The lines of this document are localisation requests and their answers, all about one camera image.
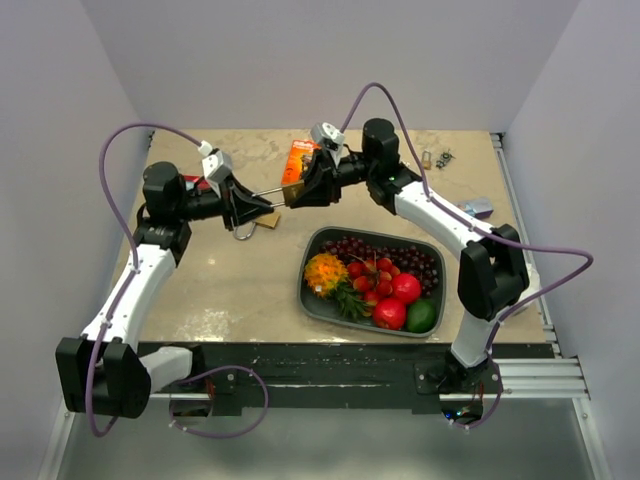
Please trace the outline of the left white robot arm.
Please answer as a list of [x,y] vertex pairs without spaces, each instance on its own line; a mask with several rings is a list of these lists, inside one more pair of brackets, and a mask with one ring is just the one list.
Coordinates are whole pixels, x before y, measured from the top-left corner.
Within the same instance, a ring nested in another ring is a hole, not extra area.
[[200,390],[207,368],[187,347],[161,347],[140,356],[142,326],[191,238],[190,224],[220,217],[228,230],[271,213],[273,204],[241,185],[220,154],[202,162],[208,188],[190,189],[178,168],[157,162],[143,173],[147,213],[107,303],[77,338],[64,338],[55,360],[66,407],[75,413],[137,418],[151,394],[175,383]]

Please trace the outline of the black key bunch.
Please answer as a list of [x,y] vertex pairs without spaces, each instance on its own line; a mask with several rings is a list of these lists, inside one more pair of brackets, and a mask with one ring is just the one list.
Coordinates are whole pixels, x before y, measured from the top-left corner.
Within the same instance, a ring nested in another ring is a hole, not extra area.
[[445,168],[454,158],[450,149],[443,150],[436,161],[436,168],[439,170]]

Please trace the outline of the brass padlock with key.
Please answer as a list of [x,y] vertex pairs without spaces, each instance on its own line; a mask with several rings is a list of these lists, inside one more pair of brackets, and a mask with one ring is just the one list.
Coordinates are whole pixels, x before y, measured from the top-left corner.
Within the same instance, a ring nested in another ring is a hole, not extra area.
[[304,190],[304,182],[296,181],[281,185],[279,187],[255,192],[251,195],[252,198],[264,198],[274,195],[279,195],[279,200],[274,203],[274,206],[287,206],[291,207],[296,199],[301,195]]

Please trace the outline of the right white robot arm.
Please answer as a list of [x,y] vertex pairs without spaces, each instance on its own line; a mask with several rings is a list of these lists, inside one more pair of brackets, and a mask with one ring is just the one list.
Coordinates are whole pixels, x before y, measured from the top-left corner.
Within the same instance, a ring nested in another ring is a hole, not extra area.
[[361,149],[346,153],[345,136],[321,122],[311,130],[317,148],[292,205],[323,207],[337,202],[342,188],[365,183],[374,202],[420,227],[458,261],[457,294],[464,307],[458,334],[445,361],[448,386],[469,392],[481,380],[500,314],[529,293],[530,266],[510,225],[478,222],[435,191],[400,160],[399,138],[385,119],[367,121]]

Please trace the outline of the small brass padlock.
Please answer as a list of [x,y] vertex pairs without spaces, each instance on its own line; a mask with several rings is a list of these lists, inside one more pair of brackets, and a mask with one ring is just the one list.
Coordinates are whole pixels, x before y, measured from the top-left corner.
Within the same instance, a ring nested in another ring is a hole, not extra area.
[[432,153],[429,150],[424,150],[421,155],[421,164],[425,170],[432,168]]

